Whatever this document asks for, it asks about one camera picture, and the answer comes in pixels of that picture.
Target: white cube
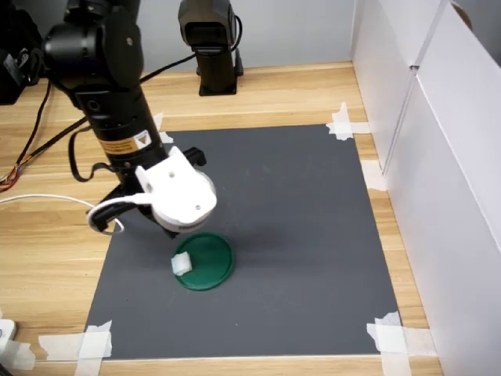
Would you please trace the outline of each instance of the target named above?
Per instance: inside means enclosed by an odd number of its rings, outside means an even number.
[[[179,253],[174,256],[171,260],[172,262],[172,272],[178,277],[185,273],[191,272],[191,260],[189,258],[188,252]]]

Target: white tape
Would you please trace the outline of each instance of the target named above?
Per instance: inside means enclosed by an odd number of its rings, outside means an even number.
[[[326,124],[330,135],[336,135],[337,139],[346,141],[352,139],[354,133],[370,133],[369,123],[351,123],[348,115],[346,102],[341,104],[338,112],[332,114],[332,123]]]
[[[111,356],[111,321],[99,327],[89,325],[85,333],[41,335],[40,346],[47,352],[47,360],[75,361],[75,376],[97,376],[103,358]]]
[[[3,317],[0,309],[0,320]],[[34,367],[35,356],[30,350],[31,344],[25,342],[12,341],[15,334],[15,323],[11,320],[3,320],[3,329],[8,328],[9,333],[0,336],[0,363],[3,367],[11,370],[29,371]]]
[[[160,132],[160,127],[162,126],[162,120],[164,120],[164,113],[159,112],[153,116],[153,121],[157,127],[157,131],[160,133],[160,141],[162,143],[174,143],[174,139],[170,137],[167,132]]]
[[[159,112],[158,114],[153,116],[153,121],[157,127],[157,131],[160,131],[160,127],[162,126],[162,120],[164,120],[164,113]]]
[[[381,352],[384,376],[410,376],[409,356],[437,356],[430,330],[402,327],[397,312],[374,319],[367,333]]]
[[[167,132],[160,132],[160,140],[162,143],[174,143],[174,139]]]
[[[360,164],[362,165],[363,178],[366,181],[367,188],[387,190],[379,161],[360,161]]]
[[[341,104],[338,112],[332,114],[332,123],[326,124],[326,126],[329,129],[329,134],[336,135],[337,139],[346,141],[353,138],[346,102]]]

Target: yellow label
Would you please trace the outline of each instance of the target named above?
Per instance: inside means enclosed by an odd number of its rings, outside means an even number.
[[[119,139],[117,141],[103,141],[100,139],[99,142],[107,154],[121,155],[134,153],[147,147],[151,144],[151,137],[148,131],[144,130],[127,139]]]

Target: wooden table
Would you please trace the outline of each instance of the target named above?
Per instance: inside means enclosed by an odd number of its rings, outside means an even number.
[[[238,95],[199,97],[193,73],[166,73],[143,85],[152,114],[164,112],[161,130],[247,128],[325,124],[346,102],[351,121],[367,121],[351,63],[247,69]],[[27,88],[15,106],[0,107],[0,168],[7,172],[22,150],[46,90],[42,81]],[[35,143],[80,118],[68,98],[53,90]],[[377,159],[371,135],[355,135],[359,156]],[[55,193],[99,202],[117,183],[98,172],[91,183],[70,173],[68,139],[58,142],[33,164],[8,193]],[[91,132],[77,141],[82,173],[105,161]],[[369,190],[384,255],[403,324],[427,327],[420,296],[387,192]],[[0,307],[19,325],[16,340],[30,342],[34,371],[16,374],[73,374],[74,363],[45,361],[41,334],[81,333],[108,248],[109,237],[87,228],[85,208],[68,201],[29,199],[0,207]],[[413,374],[442,374],[437,358],[412,357]],[[380,356],[266,357],[196,360],[104,360],[102,375],[382,375]]]

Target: circular base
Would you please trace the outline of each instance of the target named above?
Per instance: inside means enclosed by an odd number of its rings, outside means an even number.
[[[183,252],[188,252],[193,270],[175,278],[190,290],[211,290],[222,284],[232,272],[232,248],[215,233],[198,233],[186,238],[175,254]]]

